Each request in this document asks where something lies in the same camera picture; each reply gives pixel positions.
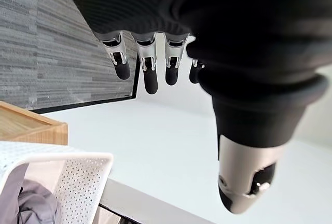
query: black fabric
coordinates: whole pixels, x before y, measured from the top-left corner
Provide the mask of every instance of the black fabric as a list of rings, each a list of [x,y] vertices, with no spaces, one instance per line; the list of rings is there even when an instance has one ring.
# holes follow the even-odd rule
[[[196,41],[187,53],[205,65],[199,83],[213,98],[218,133],[234,142],[268,147],[288,141],[306,106],[326,89],[315,70],[332,62],[332,31],[317,30],[332,20],[332,0],[74,2],[97,37],[118,30],[192,32]],[[155,93],[155,73],[145,72],[144,79]],[[245,141],[251,134],[253,143]]]

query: robotic finger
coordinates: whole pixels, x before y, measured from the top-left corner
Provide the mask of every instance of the robotic finger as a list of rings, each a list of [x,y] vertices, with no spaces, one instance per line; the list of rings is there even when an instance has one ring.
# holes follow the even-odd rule
[[[137,45],[137,52],[143,69],[145,90],[149,94],[155,94],[158,90],[156,34],[131,34]]]
[[[117,76],[126,80],[130,76],[130,68],[127,60],[127,52],[122,32],[113,32],[109,40],[102,41],[106,52],[114,64]]]

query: black rubber grip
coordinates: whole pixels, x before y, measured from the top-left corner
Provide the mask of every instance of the black rubber grip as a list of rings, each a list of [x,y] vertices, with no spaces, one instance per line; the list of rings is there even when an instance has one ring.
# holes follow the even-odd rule
[[[199,70],[201,70],[201,68],[199,66],[194,67],[193,65],[191,65],[190,74],[189,74],[189,80],[190,80],[191,83],[193,83],[193,84],[198,83],[198,72],[199,72]]]
[[[115,72],[121,80],[127,80],[130,77],[130,68],[128,61],[125,64],[118,62],[118,65],[114,65]]]
[[[166,67],[165,79],[170,86],[176,84],[178,77],[178,68]]]
[[[158,80],[156,70],[148,68],[143,71],[145,90],[149,94],[155,94],[158,90]]]

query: black frame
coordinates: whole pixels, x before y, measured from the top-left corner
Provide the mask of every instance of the black frame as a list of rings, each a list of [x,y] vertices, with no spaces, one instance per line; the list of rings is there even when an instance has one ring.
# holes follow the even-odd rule
[[[46,108],[34,109],[34,110],[31,110],[31,111],[34,112],[34,113],[37,113],[37,114],[45,114],[45,113],[51,113],[53,111],[61,111],[61,110],[67,110],[67,109],[83,107],[83,106],[91,106],[91,105],[96,105],[96,104],[103,104],[103,103],[109,103],[109,102],[126,101],[126,100],[135,99],[136,94],[137,94],[137,85],[139,83],[140,66],[141,66],[141,63],[140,63],[140,60],[139,60],[139,56],[137,55],[134,85],[133,85],[133,93],[132,93],[131,96],[126,96],[126,97],[117,98],[117,99],[89,101],[89,102],[62,105],[62,106],[46,107]]]

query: white surface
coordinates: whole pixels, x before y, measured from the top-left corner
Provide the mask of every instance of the white surface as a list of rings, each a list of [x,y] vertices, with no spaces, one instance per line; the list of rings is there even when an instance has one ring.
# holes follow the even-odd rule
[[[68,123],[69,145],[112,152],[113,180],[214,223],[309,224],[330,217],[329,149],[291,142],[273,187],[248,212],[235,216],[218,195],[213,119],[137,100],[45,115]]]

